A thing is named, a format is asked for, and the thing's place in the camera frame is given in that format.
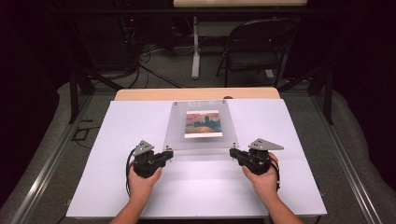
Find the handheld controller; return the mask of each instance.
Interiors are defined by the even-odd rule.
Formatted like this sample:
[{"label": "handheld controller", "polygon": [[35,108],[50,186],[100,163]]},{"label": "handheld controller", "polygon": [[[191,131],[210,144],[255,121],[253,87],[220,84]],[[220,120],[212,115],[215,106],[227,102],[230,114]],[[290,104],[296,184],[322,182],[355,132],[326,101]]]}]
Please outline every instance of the handheld controller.
[{"label": "handheld controller", "polygon": [[[166,165],[166,161],[170,160],[174,156],[174,152],[171,149],[165,150],[162,153],[154,155],[154,146],[150,143],[142,140],[139,145],[136,146],[130,153],[128,161],[126,162],[126,187],[129,192],[129,170],[131,165],[134,165],[134,172],[142,177],[150,177],[154,172]],[[134,156],[133,163],[130,162],[131,157]]]},{"label": "handheld controller", "polygon": [[230,156],[237,159],[240,166],[246,166],[255,175],[267,173],[270,166],[274,167],[277,175],[276,190],[278,190],[279,167],[276,161],[270,157],[268,149],[283,149],[283,147],[260,138],[252,142],[248,147],[248,152],[232,147],[230,148]]}]

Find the photo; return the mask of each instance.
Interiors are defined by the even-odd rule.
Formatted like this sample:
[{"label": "photo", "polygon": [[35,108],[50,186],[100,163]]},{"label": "photo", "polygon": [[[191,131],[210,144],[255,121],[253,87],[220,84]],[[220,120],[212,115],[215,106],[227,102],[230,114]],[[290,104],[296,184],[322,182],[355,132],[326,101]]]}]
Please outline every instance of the photo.
[{"label": "photo", "polygon": [[184,137],[222,137],[219,111],[187,111]]}]

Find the black controller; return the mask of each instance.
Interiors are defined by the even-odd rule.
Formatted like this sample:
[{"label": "black controller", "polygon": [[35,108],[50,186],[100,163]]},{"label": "black controller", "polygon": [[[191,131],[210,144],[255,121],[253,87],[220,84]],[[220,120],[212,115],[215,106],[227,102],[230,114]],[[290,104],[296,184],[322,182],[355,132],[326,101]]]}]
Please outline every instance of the black controller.
[{"label": "black controller", "polygon": [[271,159],[267,150],[250,148],[248,152],[230,148],[230,156],[238,160],[240,166],[246,166],[251,173],[262,175],[270,168]]},{"label": "black controller", "polygon": [[142,140],[131,152],[134,156],[134,172],[145,178],[152,176],[158,168],[164,167],[166,161],[172,159],[174,155],[171,150],[154,155],[152,149],[154,146]]},{"label": "black controller", "polygon": [[230,148],[230,156],[237,159],[240,166],[246,166],[255,175],[266,173],[270,166],[273,165],[268,152],[269,149],[283,149],[282,146],[261,138],[252,142],[248,147],[248,151],[241,151],[232,147]]}]

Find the human hand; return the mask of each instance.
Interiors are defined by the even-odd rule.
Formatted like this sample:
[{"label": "human hand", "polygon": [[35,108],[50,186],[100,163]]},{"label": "human hand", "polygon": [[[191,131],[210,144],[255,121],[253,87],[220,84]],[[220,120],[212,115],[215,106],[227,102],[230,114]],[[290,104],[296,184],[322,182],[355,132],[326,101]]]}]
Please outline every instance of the human hand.
[{"label": "human hand", "polygon": [[[271,152],[269,153],[269,156],[274,160],[271,161],[271,163],[274,166],[277,166],[277,157]],[[277,174],[274,167],[270,166],[268,171],[262,175],[255,175],[251,173],[251,171],[246,166],[242,167],[242,171],[244,172],[247,179],[251,181],[254,191],[264,204],[270,200],[278,198],[276,192]]]},{"label": "human hand", "polygon": [[154,184],[160,178],[163,168],[158,168],[154,174],[148,178],[142,177],[134,172],[134,165],[130,166],[129,170],[129,191],[131,198],[139,198],[140,200],[148,201],[151,195]]}]

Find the table leg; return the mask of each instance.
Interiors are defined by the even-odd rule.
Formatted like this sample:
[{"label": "table leg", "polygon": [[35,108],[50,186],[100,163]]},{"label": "table leg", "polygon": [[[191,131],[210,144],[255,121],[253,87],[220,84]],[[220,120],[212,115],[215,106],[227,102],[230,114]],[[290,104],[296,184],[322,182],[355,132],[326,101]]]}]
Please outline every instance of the table leg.
[{"label": "table leg", "polygon": [[198,79],[200,55],[199,55],[199,46],[198,46],[198,21],[196,17],[194,17],[193,30],[194,30],[194,57],[192,60],[191,78]]}]

